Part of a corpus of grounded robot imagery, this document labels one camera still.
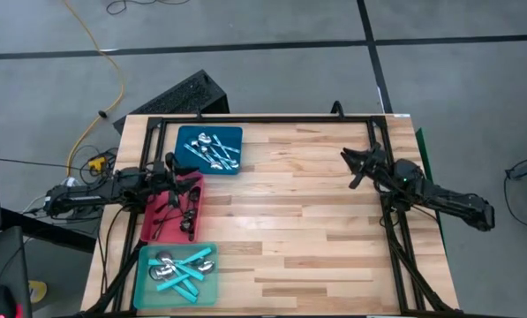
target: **red tray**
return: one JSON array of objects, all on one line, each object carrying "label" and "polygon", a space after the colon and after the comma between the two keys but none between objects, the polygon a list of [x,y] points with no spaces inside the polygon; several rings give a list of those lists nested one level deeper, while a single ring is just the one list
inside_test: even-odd
[{"label": "red tray", "polygon": [[[179,227],[183,217],[181,216],[181,210],[178,208],[172,208],[169,210],[169,207],[165,207],[160,212],[155,213],[155,211],[161,207],[163,204],[167,203],[169,198],[169,191],[158,194],[155,198],[150,197],[149,200],[152,202],[147,204],[146,215],[143,221],[143,226],[141,227],[140,238],[144,242],[155,242],[155,243],[178,243],[178,244],[191,244],[196,242],[197,237],[199,236],[199,220],[200,220],[200,206],[202,204],[202,196],[204,193],[203,181],[204,178],[199,172],[193,172],[184,177],[177,177],[177,180],[183,180],[187,178],[196,178],[200,177],[200,180],[194,185],[200,187],[200,197],[199,201],[196,203],[189,202],[188,193],[185,195],[179,195],[178,199],[181,204],[181,209],[186,212],[187,209],[196,208],[196,222],[194,223],[194,240],[189,240],[189,234],[182,232]],[[157,230],[158,224],[153,224],[154,220],[163,219],[164,217],[172,217],[170,220],[164,222],[163,227],[159,233],[157,239],[153,239],[153,235]]]}]

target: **yellow object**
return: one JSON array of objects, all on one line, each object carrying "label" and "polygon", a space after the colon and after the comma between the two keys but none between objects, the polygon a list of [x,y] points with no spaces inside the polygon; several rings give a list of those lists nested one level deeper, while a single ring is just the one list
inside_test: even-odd
[{"label": "yellow object", "polygon": [[[116,64],[116,62],[114,62],[112,57],[109,57],[108,55],[106,55],[106,53],[101,51],[101,49],[98,47],[98,43],[96,42],[96,40],[93,37],[93,34],[90,32],[90,30],[88,29],[88,27],[85,24],[85,22],[83,22],[83,20],[79,17],[77,12],[75,12],[71,8],[71,6],[69,5],[68,1],[67,0],[63,0],[63,3],[67,7],[67,9],[69,9],[69,11],[72,13],[72,15],[79,21],[79,23],[83,26],[83,28],[85,28],[85,31],[87,31],[88,36],[90,37],[91,41],[94,44],[94,49],[96,49],[98,54],[102,55],[103,57],[106,57],[112,63],[112,65],[114,65],[114,67],[116,68],[116,72],[117,72],[118,78],[120,79],[120,94],[118,95],[116,100],[104,111],[104,112],[108,113],[111,110],[113,110],[120,103],[120,101],[122,101],[122,98],[124,97],[125,79],[124,79],[124,75],[122,74],[122,70],[120,70],[120,67],[118,66],[118,64]],[[77,147],[80,145],[82,140],[86,138],[88,133],[90,133],[91,129],[93,129],[93,127],[96,125],[96,123],[98,123],[100,118],[101,118],[100,116],[97,116],[93,120],[93,122],[90,123],[90,125],[83,132],[83,134],[80,135],[80,137],[77,140],[77,142],[75,142],[75,145],[72,147],[71,153],[69,153],[69,157],[67,158],[67,177],[69,177],[71,175],[72,158],[73,158],[73,155],[74,155],[75,151],[77,150]]]},{"label": "yellow object", "polygon": [[98,157],[96,159],[93,159],[88,162],[88,167],[91,170],[96,170],[97,172],[102,172],[102,167],[104,167],[104,164],[106,163],[105,157]]},{"label": "yellow object", "polygon": [[48,286],[44,282],[39,281],[27,281],[27,283],[30,289],[30,302],[37,304],[48,293]]}]

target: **yellow cable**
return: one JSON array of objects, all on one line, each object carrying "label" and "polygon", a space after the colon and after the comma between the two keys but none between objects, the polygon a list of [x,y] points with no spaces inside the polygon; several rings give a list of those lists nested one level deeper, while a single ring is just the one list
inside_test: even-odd
[{"label": "yellow cable", "polygon": [[[116,68],[116,72],[117,72],[118,78],[120,79],[120,94],[118,95],[116,100],[104,111],[104,112],[108,113],[109,111],[113,110],[120,103],[120,101],[122,101],[122,98],[124,98],[125,79],[124,79],[124,75],[122,74],[122,70],[120,70],[120,67],[118,66],[118,64],[116,64],[116,62],[114,62],[112,57],[109,57],[108,55],[106,55],[106,53],[101,51],[101,49],[98,47],[98,43],[96,43],[96,40],[93,37],[93,34],[90,32],[90,30],[88,29],[88,27],[85,24],[85,22],[83,22],[83,20],[79,17],[77,12],[75,12],[71,8],[71,6],[69,5],[68,1],[67,0],[63,0],[63,3],[67,7],[67,9],[69,9],[69,11],[72,13],[72,15],[79,21],[79,23],[85,28],[85,31],[87,31],[88,37],[90,37],[90,39],[93,41],[94,48],[96,49],[98,54],[102,55],[103,57],[106,57],[112,63],[112,65],[114,65],[114,67]],[[93,120],[93,122],[90,123],[90,125],[83,132],[83,134],[80,135],[79,139],[77,140],[77,142],[75,142],[75,145],[72,147],[71,153],[69,153],[69,157],[67,158],[67,177],[69,177],[71,175],[72,157],[73,157],[73,154],[75,153],[75,150],[77,150],[77,148],[79,147],[79,145],[82,142],[82,140],[86,138],[88,133],[90,133],[90,131],[93,129],[93,127],[96,125],[96,123],[98,123],[98,121],[100,119],[101,119],[101,117],[97,116]]]}]

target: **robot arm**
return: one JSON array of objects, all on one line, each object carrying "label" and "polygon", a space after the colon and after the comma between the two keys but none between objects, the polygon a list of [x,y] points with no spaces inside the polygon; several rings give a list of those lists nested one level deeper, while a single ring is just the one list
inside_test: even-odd
[{"label": "robot arm", "polygon": [[415,163],[400,159],[392,166],[386,164],[386,154],[375,144],[370,150],[356,151],[344,148],[341,153],[355,178],[350,188],[355,189],[363,177],[373,180],[378,191],[394,195],[394,205],[404,211],[413,205],[438,210],[463,219],[479,231],[494,227],[494,208],[485,199],[473,193],[456,193],[435,185],[425,178]]},{"label": "robot arm", "polygon": [[177,182],[176,176],[184,176],[198,168],[180,167],[172,153],[162,161],[153,162],[151,170],[136,167],[118,170],[113,176],[93,185],[56,185],[47,192],[43,210],[50,216],[66,213],[73,208],[121,204],[146,206],[150,195],[170,191],[169,201],[176,201],[180,193],[186,193],[199,180],[188,178]]}]

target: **green panel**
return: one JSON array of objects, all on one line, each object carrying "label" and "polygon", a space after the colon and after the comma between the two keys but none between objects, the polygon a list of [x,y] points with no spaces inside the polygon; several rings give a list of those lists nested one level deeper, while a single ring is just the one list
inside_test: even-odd
[{"label": "green panel", "polygon": [[[432,169],[430,168],[430,161],[428,160],[428,150],[425,146],[424,132],[422,128],[416,132],[416,141],[420,150],[420,156],[422,157],[422,164],[424,164],[425,177],[433,182]],[[444,249],[446,248],[446,241],[443,238],[443,228],[441,227],[440,212],[436,211],[436,218],[438,219],[438,226],[440,226],[441,241],[443,242]]]}]

